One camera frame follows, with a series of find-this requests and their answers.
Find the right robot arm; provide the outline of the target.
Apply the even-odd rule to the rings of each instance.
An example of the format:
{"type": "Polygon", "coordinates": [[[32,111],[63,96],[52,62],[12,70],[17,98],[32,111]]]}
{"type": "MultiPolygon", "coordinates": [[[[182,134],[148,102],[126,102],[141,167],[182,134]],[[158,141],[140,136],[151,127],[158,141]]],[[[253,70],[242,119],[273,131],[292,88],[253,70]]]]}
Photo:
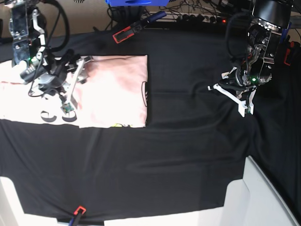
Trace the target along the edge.
{"type": "Polygon", "coordinates": [[[55,52],[61,51],[70,38],[67,15],[56,0],[45,0],[45,4],[58,9],[58,18],[65,26],[65,38],[58,47],[51,47],[54,31],[46,31],[46,18],[37,7],[37,0],[6,0],[4,5],[10,9],[9,31],[13,42],[13,60],[20,68],[19,77],[25,85],[29,84],[28,96],[50,99],[58,97],[64,114],[75,112],[78,102],[73,92],[78,83],[85,83],[88,75],[84,66],[93,58],[80,56],[72,49],[66,50],[57,59],[55,52]]]}

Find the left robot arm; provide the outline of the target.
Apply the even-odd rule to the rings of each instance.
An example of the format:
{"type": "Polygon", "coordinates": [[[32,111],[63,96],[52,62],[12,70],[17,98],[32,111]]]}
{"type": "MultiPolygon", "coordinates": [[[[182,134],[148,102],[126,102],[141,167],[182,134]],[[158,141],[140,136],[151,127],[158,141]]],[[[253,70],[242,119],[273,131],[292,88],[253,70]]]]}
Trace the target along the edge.
{"type": "Polygon", "coordinates": [[[242,117],[253,114],[253,98],[257,88],[272,80],[275,56],[283,31],[289,28],[292,0],[254,0],[252,11],[236,13],[226,29],[226,48],[230,50],[229,37],[232,23],[240,17],[248,17],[246,50],[240,56],[231,55],[233,68],[222,73],[221,80],[209,86],[238,105],[242,117]]]}

